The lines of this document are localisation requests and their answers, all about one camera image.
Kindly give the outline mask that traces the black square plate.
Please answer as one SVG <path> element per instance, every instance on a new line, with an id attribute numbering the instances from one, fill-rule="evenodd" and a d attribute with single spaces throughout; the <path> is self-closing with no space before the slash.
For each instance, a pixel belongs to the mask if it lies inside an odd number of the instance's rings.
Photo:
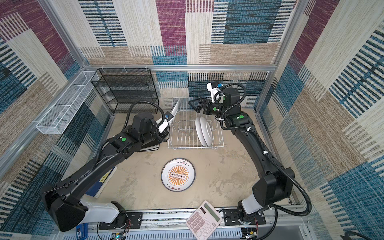
<path id="1" fill-rule="evenodd" d="M 141 148 L 140 152 L 157 151 L 159 147 L 160 147 L 160 144 L 147 144 Z"/>

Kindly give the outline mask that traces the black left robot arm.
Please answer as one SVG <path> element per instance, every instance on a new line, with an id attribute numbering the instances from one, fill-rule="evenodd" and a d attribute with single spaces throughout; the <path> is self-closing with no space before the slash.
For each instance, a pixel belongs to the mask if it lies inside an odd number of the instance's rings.
<path id="1" fill-rule="evenodd" d="M 60 231 L 75 228 L 91 212 L 90 207 L 81 203 L 81 198 L 101 177 L 132 154 L 166 137 L 164 131 L 171 117 L 173 114 L 167 112 L 156 121 L 152 114 L 137 114 L 131 125 L 104 141 L 90 162 L 66 179 L 41 188 L 41 200 Z"/>

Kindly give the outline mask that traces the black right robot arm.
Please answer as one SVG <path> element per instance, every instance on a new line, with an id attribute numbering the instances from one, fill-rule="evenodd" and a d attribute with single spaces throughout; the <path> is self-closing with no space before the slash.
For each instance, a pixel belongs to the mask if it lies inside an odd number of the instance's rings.
<path id="1" fill-rule="evenodd" d="M 241 110 L 240 103 L 244 100 L 237 88 L 226 88 L 221 92 L 221 100 L 198 98 L 190 100 L 189 105 L 197 112 L 218 117 L 222 121 L 223 130 L 228 130 L 236 136 L 247 150 L 253 161 L 259 180 L 253 185 L 252 193 L 238 203 L 239 221 L 248 223 L 257 212 L 262 212 L 272 204 L 288 198 L 291 195 L 295 176 L 292 169 L 281 171 L 284 166 L 277 160 L 269 161 L 267 147 L 258 135 L 255 125 L 249 115 Z"/>

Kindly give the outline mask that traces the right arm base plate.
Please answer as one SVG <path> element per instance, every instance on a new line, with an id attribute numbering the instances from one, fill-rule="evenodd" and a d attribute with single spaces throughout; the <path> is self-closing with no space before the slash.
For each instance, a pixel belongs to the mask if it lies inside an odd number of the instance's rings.
<path id="1" fill-rule="evenodd" d="M 264 215 L 256 212 L 251 215 L 244 214 L 238 209 L 222 209 L 220 213 L 223 214 L 223 219 L 226 226 L 237 225 L 265 225 L 266 219 Z"/>

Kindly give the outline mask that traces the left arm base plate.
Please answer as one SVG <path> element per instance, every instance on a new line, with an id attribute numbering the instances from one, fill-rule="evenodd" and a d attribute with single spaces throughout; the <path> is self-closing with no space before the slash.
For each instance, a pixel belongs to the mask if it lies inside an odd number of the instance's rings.
<path id="1" fill-rule="evenodd" d="M 98 230 L 139 229 L 142 224 L 143 212 L 119 214 L 112 223 L 99 223 Z"/>

